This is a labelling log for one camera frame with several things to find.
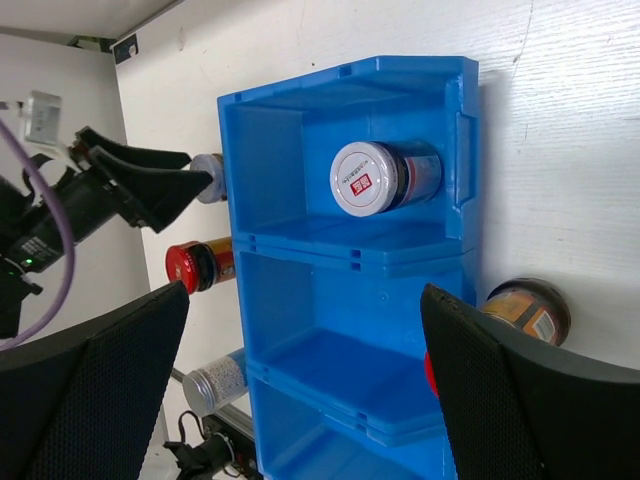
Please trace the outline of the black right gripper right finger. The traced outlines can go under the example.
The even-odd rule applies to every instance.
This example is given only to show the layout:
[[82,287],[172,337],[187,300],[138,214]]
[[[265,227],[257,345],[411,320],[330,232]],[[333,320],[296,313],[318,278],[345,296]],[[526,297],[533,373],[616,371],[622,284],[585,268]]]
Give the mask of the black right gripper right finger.
[[433,284],[420,310],[459,478],[638,478],[638,371],[537,340]]

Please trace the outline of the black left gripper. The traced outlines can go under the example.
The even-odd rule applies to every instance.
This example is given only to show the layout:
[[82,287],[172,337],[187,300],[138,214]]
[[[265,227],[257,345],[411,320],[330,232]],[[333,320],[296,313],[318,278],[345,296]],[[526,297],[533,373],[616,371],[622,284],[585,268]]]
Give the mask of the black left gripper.
[[67,169],[50,187],[77,244],[112,217],[159,233],[211,183],[203,171],[191,171],[187,153],[131,147],[91,127],[76,134],[74,154],[88,164]]

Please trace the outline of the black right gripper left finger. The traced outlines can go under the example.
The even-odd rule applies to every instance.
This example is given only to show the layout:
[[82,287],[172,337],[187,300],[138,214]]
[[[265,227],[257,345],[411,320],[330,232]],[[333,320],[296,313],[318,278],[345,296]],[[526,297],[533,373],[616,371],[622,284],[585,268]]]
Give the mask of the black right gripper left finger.
[[188,309],[171,283],[2,352],[2,478],[137,478]]

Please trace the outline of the grey-lid dark jar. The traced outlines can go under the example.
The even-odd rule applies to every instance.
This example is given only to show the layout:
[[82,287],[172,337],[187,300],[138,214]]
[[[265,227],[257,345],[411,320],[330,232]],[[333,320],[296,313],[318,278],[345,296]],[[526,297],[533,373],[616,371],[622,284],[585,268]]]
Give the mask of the grey-lid dark jar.
[[221,154],[199,154],[190,164],[191,171],[206,172],[211,178],[211,183],[197,196],[202,204],[213,204],[227,200],[227,188],[224,172],[224,159]]
[[442,160],[429,144],[358,141],[335,155],[329,182],[342,210],[368,217],[431,199],[442,178]]

